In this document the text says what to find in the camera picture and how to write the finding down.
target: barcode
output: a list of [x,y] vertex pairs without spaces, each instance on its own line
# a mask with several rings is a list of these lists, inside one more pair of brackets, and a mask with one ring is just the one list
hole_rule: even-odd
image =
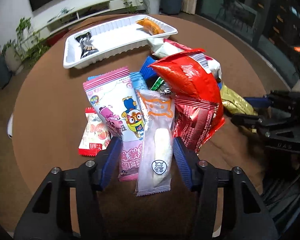
[[189,55],[189,57],[198,62],[201,65],[201,67],[207,72],[207,74],[211,73],[208,66],[208,61],[203,53]]

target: gold snack package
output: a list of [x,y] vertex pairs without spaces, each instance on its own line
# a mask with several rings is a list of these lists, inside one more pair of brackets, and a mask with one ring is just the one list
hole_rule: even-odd
[[149,32],[151,35],[164,33],[163,29],[161,29],[156,23],[149,20],[148,18],[144,18],[142,20],[136,21],[136,23],[143,26],[143,29],[146,32]]
[[228,88],[224,83],[220,90],[223,107],[225,107],[231,114],[249,114],[258,115],[243,97],[239,96],[232,89]]

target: pink cartoon character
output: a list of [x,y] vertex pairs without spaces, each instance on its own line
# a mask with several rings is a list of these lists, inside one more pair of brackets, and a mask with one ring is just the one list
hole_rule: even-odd
[[99,113],[106,119],[106,125],[113,133],[119,135],[122,134],[121,130],[123,122],[120,120],[120,117],[117,114],[114,115],[113,112],[107,106],[100,107]]

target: brown tabletop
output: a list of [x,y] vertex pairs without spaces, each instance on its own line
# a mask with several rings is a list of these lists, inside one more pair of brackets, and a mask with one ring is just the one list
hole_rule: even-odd
[[[68,33],[97,23],[127,15],[90,18]],[[242,54],[216,33],[183,19],[154,15],[175,27],[171,37],[192,48],[203,48],[208,56],[220,62],[225,84],[245,97],[262,96],[265,91]],[[34,193],[51,168],[78,167],[89,158],[78,155],[78,145],[86,126],[85,107],[90,106],[82,83],[87,77],[128,66],[138,71],[149,48],[142,47],[98,61],[87,68],[63,68],[66,37],[59,40],[37,62],[19,92],[13,120],[13,148],[22,176]],[[199,153],[215,167],[231,169],[240,166],[258,192],[262,192],[263,158],[258,144],[239,132],[226,117],[226,124],[202,147]],[[184,186],[173,162],[169,192],[135,197],[136,181],[118,182],[117,176],[104,192],[98,193],[101,212],[112,236],[160,235],[184,236],[192,226],[196,194]],[[215,228],[222,216],[222,190],[219,191]],[[74,190],[71,191],[73,229],[76,220]]]

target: metal screw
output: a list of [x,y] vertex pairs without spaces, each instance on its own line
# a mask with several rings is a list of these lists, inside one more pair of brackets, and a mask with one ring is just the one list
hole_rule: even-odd
[[93,160],[89,160],[89,161],[86,162],[86,166],[87,167],[92,167],[94,165],[94,163],[95,162]]
[[242,169],[240,167],[234,167],[234,172],[237,173],[237,174],[240,174],[242,173]]
[[199,161],[199,165],[201,167],[207,167],[208,166],[208,162],[207,161]]
[[51,173],[52,174],[57,174],[59,171],[60,171],[59,167],[54,167],[54,168],[52,168]]

